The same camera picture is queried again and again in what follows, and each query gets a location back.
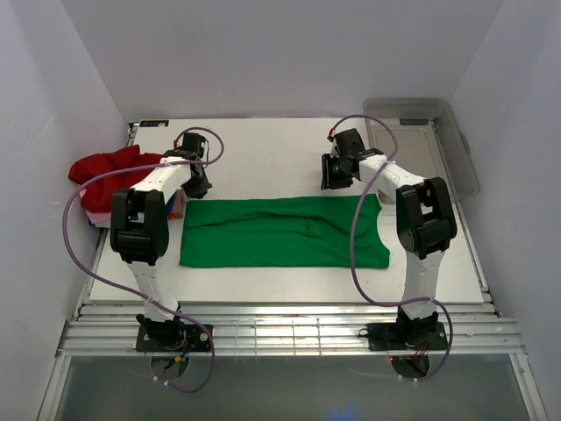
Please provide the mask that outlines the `green t shirt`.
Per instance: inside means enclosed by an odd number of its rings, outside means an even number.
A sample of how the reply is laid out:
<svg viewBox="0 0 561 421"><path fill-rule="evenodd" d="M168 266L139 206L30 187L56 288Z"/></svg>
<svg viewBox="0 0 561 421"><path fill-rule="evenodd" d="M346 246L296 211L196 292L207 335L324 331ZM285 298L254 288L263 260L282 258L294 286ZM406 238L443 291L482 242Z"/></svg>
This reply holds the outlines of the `green t shirt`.
<svg viewBox="0 0 561 421"><path fill-rule="evenodd" d="M188 203L179 263L185 268L386 269L381 206L369 195L202 200Z"/></svg>

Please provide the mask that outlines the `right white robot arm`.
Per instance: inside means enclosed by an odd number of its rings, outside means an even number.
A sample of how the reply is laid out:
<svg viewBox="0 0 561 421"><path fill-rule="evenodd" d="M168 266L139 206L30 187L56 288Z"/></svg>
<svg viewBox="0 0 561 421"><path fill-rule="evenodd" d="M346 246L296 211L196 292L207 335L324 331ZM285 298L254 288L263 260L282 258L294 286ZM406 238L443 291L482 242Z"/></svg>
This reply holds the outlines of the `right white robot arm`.
<svg viewBox="0 0 561 421"><path fill-rule="evenodd" d="M344 189L361 181L395 205L397 238L406 254L405 286L393 323L371 323L364 333L370 350L448 350L450 318L436 299L439 268L458 233L446 181L422 178L376 148L365 147L355 129L330 131L330 153L322 157L322 189Z"/></svg>

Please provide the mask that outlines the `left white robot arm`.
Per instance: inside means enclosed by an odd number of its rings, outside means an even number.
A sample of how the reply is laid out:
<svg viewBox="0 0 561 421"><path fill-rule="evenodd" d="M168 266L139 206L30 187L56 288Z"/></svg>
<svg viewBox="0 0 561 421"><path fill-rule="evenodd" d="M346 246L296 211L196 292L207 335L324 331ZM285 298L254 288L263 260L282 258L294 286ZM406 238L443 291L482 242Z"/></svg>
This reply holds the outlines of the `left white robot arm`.
<svg viewBox="0 0 561 421"><path fill-rule="evenodd" d="M159 260L169 246L168 203L181 194L202 199L212 188L205 173L205 144L201 134L184 132L176 147L166 151L163 164L130 188L112 195L110 245L131 270L138 290L147 296L145 312L137 316L149 339L167 349L183 341L180 305L167 290Z"/></svg>

